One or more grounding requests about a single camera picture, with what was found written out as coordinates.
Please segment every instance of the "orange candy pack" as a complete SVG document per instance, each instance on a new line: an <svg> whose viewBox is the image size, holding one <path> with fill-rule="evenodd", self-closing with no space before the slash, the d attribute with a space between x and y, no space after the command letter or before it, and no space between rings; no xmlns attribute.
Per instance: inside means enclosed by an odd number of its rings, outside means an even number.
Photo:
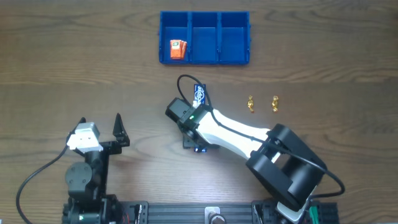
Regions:
<svg viewBox="0 0 398 224"><path fill-rule="evenodd" d="M182 40L170 40L170 58L184 59L187 43Z"/></svg>

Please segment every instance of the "black cable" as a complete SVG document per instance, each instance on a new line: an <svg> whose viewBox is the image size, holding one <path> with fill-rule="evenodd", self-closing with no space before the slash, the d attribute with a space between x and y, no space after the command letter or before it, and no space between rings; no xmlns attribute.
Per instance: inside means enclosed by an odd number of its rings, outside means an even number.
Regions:
<svg viewBox="0 0 398 224"><path fill-rule="evenodd" d="M250 139L250 140L252 140L252 141L257 141L257 142L266 144L267 147L272 148L273 150L276 150L276 151L279 151L279 152L281 152L281 153L290 155L290 156L292 156L292 157L294 157L294 158L296 158L296 159L298 159L298 160L300 160L300 161L302 161L302 162L304 162L304 163L306 163L306 164L310 164L311 166L314 166L314 167L317 168L318 170L322 171L324 174L326 174L326 175L328 175L329 177L331 177L331 178L340 186L340 191L338 191L338 192L332 192L332 193L327 193L327 194L312 195L312 196L310 197L311 199L313 199L313 198L334 197L334 196L342 195L342 194L344 193L344 191L345 191L345 186L344 186L343 182L342 182L334 173L328 171L327 169L324 169L324 168L321 167L320 165L318 165L318 164L316 164L316 163L314 163L314 162L312 162L312 161L309 161L309 160L307 160L307 159L304 159L304 158L302 158L302 157L300 157L300 156L298 156L298 155L296 155L296 154L294 154L294 153L291 153L290 151L284 149L283 147L276 146L276 145L274 145L274 144L270 144L270 143L268 143L268 142L265 142L265 141L263 141L263 140L261 140L261 139L255 138L255 137L253 137L253 136L249 136L249 135L247 135L247 134L240 133L240 132L237 131L237 130L234 130L234 129L232 129L232 128L229 128L229 127L227 127L227 126L221 124L221 123L216 119L216 117L215 117L215 115L214 115L213 106L211 105L211 100L210 100L209 94L208 94L207 91L206 91L206 88L203 86L203 84L202 84L197 78L195 78L195 77L193 77L193 76L191 76L191 75L184 74L184 75L180 75L180 76L178 77L178 79L177 79L177 88L178 88L178 91L179 91L180 94L181 94L181 97L183 98L183 100L184 100L186 103L188 103L188 105L191 105L191 104L188 102L188 100L186 99L186 97L184 96L184 94L182 93L181 88L180 88L180 79L183 78L183 77L191 78L192 80L194 80L195 82L197 82L197 83L200 85L200 87L203 88L203 90L204 90L204 92L205 92L205 96L206 96L207 101L208 101L208 105L209 105L209 107L210 107L210 114L211 114L211 117L213 118L213 120L215 121L215 123L216 123L218 126L221 126L222 128L225 128L225 129L227 129L228 131L231 131L231 132L233 132L233 133L235 133L235 134L238 134L238 135L240 135L240 136L242 136L242 137L248 138L248 139Z"/></svg>
<svg viewBox="0 0 398 224"><path fill-rule="evenodd" d="M25 181L21 184L21 186L19 187L19 190L18 190L18 193L17 193L17 198L16 198L16 201L17 201L17 210L18 210L18 213L19 213L19 215L21 216L21 218L22 218L27 224L32 224L32 222L25 216L24 212L23 212L22 209L21 209L21 205L20 205L20 203L19 203L19 199L20 199L20 197L21 197L22 190L24 189L24 187L25 187L25 185L28 183L28 181L30 181L34 176L36 176L39 172L42 172L45 168L51 166L54 162L56 162L57 160L59 160L59 159L64 155L64 153L67 151L67 149L68 149L68 146L65 146L65 147L63 148L62 152L61 152L55 159L53 159L52 161L50 161L48 164L46 164L46 165L40 167L37 171L35 171L35 172L34 172L33 174L31 174L30 176L28 176L28 178L26 178L26 180L25 180Z"/></svg>

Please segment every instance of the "wood grain surface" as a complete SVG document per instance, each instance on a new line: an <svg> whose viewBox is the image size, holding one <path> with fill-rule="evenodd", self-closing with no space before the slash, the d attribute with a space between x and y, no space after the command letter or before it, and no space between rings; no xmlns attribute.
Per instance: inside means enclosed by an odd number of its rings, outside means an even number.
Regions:
<svg viewBox="0 0 398 224"><path fill-rule="evenodd" d="M248 66L165 66L159 11L250 11ZM85 116L112 139L121 113L131 147L112 156L108 193L149 202L250 202L269 193L226 149L195 154L165 115L180 74L207 84L242 123L293 129L346 184L341 223L398 221L398 1L141 0L0 2L0 219L22 223L22 181L57 156ZM183 91L193 98L193 82ZM254 97L255 113L246 107ZM271 101L279 95L279 113ZM60 223L68 151L32 179L21 204ZM325 177L317 193L338 190Z"/></svg>

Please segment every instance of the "blue plastic bin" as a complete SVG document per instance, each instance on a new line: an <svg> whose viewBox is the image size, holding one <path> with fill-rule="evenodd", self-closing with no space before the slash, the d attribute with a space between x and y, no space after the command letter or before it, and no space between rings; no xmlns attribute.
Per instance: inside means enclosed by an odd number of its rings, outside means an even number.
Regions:
<svg viewBox="0 0 398 224"><path fill-rule="evenodd" d="M187 41L184 60L170 59L170 40ZM250 60L249 12L160 12L159 61L244 65Z"/></svg>

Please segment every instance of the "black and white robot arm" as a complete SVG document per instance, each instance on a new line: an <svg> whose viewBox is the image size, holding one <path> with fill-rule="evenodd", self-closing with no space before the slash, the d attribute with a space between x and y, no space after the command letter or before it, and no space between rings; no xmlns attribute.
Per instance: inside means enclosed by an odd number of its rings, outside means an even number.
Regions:
<svg viewBox="0 0 398 224"><path fill-rule="evenodd" d="M223 116L209 105L194 108L179 98L169 104L165 114L199 146L216 144L247 159L247 167L279 202L275 209L291 223L302 219L308 199L324 173L295 157L290 157L283 168L278 168L274 164L280 156L278 149L312 161L323 169L326 165L289 128L281 124L273 129L250 127Z"/></svg>

